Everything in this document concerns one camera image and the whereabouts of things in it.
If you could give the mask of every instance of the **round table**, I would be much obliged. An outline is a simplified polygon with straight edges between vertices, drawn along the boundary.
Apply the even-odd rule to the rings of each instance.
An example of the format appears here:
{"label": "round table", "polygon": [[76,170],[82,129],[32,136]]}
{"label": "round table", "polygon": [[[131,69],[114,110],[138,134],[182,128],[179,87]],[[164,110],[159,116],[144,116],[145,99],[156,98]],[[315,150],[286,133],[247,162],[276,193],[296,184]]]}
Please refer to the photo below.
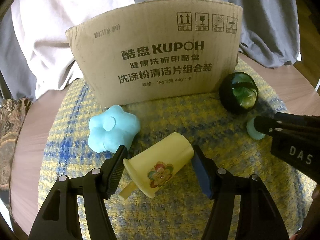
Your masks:
{"label": "round table", "polygon": [[[320,96],[294,66],[267,69],[243,54],[239,57],[274,88],[290,113],[320,116]],[[38,212],[38,181],[43,151],[67,90],[48,91],[30,107],[17,141],[11,176],[12,213],[27,234]]]}

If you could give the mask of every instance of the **cardboard box flap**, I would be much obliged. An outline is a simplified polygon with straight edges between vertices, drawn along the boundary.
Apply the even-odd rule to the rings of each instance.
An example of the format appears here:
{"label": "cardboard box flap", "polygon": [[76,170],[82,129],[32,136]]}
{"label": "cardboard box flap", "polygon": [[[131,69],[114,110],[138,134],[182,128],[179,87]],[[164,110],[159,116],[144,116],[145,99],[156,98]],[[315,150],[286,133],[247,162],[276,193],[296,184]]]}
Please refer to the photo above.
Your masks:
{"label": "cardboard box flap", "polygon": [[66,31],[102,106],[217,90],[234,71],[242,8],[215,0],[155,0]]}

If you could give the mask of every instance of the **gray fabric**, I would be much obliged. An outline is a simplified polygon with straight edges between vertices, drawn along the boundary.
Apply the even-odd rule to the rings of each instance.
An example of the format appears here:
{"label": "gray fabric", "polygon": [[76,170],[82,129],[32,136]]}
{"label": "gray fabric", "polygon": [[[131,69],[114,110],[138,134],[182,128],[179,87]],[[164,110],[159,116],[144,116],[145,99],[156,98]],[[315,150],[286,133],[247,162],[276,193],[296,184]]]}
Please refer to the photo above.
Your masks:
{"label": "gray fabric", "polygon": [[265,67],[295,63],[300,50],[295,0],[223,0],[243,7],[239,51]]}
{"label": "gray fabric", "polygon": [[16,34],[11,9],[0,22],[0,90],[4,99],[36,100],[36,77],[28,67]]}

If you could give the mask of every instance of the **yellow and blue rug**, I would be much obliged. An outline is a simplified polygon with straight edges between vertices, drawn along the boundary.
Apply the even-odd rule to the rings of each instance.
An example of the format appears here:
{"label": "yellow and blue rug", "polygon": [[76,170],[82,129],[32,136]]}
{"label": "yellow and blue rug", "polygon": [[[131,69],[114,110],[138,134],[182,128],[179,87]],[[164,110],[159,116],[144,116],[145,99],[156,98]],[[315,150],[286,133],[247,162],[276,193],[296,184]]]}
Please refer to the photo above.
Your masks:
{"label": "yellow and blue rug", "polygon": [[[129,104],[124,110],[141,121],[130,153],[136,155],[172,132],[181,133],[198,144],[218,167],[237,176],[258,174],[271,193],[290,235],[302,225],[311,204],[315,182],[270,154],[271,138],[251,139],[246,121],[255,115],[272,116],[286,112],[275,91],[246,63],[239,59],[236,71],[246,72],[259,88],[259,102],[246,115],[235,116],[221,105],[218,93],[166,98]],[[61,174],[70,178],[84,176],[100,167],[108,152],[95,153],[87,144],[89,119],[103,109],[85,80],[72,83],[50,130],[44,150],[40,180],[39,206]],[[130,181],[124,172],[117,192]],[[201,239],[213,201],[202,194],[191,163],[180,170],[156,193],[154,199],[141,191],[127,201],[117,195],[105,201],[110,221],[118,239]],[[78,198],[83,239],[90,239],[83,198]],[[229,234],[235,238],[240,198],[236,199],[233,224]]]}

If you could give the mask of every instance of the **light blue plush star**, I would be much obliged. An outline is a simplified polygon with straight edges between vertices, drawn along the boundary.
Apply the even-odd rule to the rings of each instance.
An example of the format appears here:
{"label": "light blue plush star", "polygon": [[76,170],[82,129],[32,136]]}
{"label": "light blue plush star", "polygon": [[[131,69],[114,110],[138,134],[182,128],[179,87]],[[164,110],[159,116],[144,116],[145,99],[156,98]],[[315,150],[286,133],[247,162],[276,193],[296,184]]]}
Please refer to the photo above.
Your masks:
{"label": "light blue plush star", "polygon": [[114,105],[92,117],[89,129],[88,145],[93,151],[115,153],[120,145],[130,149],[134,136],[140,131],[140,121],[134,114]]}

